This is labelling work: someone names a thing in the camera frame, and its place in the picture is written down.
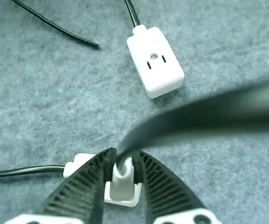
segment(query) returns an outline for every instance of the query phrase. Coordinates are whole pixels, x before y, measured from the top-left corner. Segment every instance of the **black power cord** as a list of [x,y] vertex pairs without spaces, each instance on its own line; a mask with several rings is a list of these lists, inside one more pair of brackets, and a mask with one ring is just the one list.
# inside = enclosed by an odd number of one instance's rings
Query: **black power cord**
[[269,131],[269,82],[201,99],[134,127],[118,146],[117,167],[136,150],[175,140]]
[[140,22],[138,20],[138,15],[135,12],[133,4],[132,4],[131,0],[125,0],[125,3],[126,3],[126,6],[128,8],[128,11],[129,11],[131,21],[132,21],[134,27],[137,27],[138,25],[140,25]]
[[42,173],[63,173],[64,166],[47,165],[47,166],[35,166],[25,167],[18,169],[2,170],[0,171],[0,177],[10,177],[28,174],[42,174]]
[[55,28],[56,30],[62,32],[63,34],[73,38],[74,40],[80,41],[82,43],[85,43],[93,48],[98,49],[100,46],[97,43],[94,43],[92,41],[89,41],[87,39],[84,39],[80,36],[77,36],[65,29],[63,29],[62,27],[56,25],[55,23],[53,23],[52,21],[48,20],[47,18],[45,18],[44,16],[40,15],[39,13],[37,13],[36,11],[34,11],[33,9],[31,9],[30,7],[28,7],[27,5],[25,5],[24,3],[22,3],[19,0],[12,0],[14,3],[16,3],[17,5],[19,5],[20,7],[22,7],[23,9],[27,10],[29,13],[31,13],[32,15],[36,16],[38,19],[42,20],[44,23],[48,24],[49,26]]

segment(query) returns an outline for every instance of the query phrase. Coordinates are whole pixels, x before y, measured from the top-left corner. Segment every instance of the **clip jaw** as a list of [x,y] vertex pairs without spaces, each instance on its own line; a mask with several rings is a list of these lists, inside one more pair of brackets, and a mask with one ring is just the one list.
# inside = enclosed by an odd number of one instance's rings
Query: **clip jaw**
[[[107,202],[107,197],[112,200],[109,191],[119,188],[105,188],[106,183],[114,181],[112,171],[116,155],[116,149],[109,148],[91,157],[77,168],[33,215],[23,214],[5,224],[64,224],[67,221],[71,224],[101,224],[103,202]],[[144,184],[147,201],[146,224],[221,224],[189,187],[158,160],[140,151],[132,155],[129,161],[132,162],[131,170],[134,172],[134,175],[130,175],[132,184],[140,187],[139,191],[132,195],[133,200],[137,201],[132,207],[138,203],[141,185]],[[127,201],[124,201],[124,204],[123,201],[117,202],[130,207]]]
[[221,224],[171,170],[140,153],[147,200],[146,224]]

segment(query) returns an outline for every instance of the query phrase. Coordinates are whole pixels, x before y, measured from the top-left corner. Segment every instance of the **extension cord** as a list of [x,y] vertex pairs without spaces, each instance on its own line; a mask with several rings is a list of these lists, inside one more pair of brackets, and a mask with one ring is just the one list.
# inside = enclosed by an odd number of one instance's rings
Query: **extension cord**
[[127,45],[147,96],[154,99],[180,88],[185,74],[161,30],[138,25],[132,33]]

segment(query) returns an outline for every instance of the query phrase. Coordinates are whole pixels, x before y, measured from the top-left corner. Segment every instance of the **carpet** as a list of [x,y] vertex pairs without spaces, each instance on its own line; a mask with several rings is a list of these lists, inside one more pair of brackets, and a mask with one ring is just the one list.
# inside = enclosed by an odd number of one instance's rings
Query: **carpet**
[[[0,170],[64,165],[115,147],[137,122],[190,100],[269,79],[269,0],[133,0],[141,23],[166,35],[183,86],[149,99],[126,46],[124,1],[24,0],[100,44],[95,50],[0,0]],[[148,150],[223,223],[269,223],[269,133],[192,140]],[[0,224],[35,209],[59,175],[0,179]],[[105,205],[105,224],[144,223],[135,208]]]

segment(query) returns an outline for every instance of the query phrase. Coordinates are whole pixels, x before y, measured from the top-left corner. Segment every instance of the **white plug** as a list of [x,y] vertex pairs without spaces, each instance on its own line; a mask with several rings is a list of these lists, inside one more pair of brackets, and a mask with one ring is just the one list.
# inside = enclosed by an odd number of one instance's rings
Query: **white plug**
[[[83,164],[87,163],[95,155],[89,153],[79,153],[74,157],[73,162],[67,162],[64,168],[63,177],[68,178],[77,171]],[[134,166],[132,158],[125,162],[126,171],[120,175],[116,164],[112,172],[112,181],[105,183],[104,202],[126,207],[135,207],[140,199],[142,183],[135,184]]]
[[147,96],[153,99],[178,89],[185,74],[161,30],[138,25],[132,33],[127,45]]

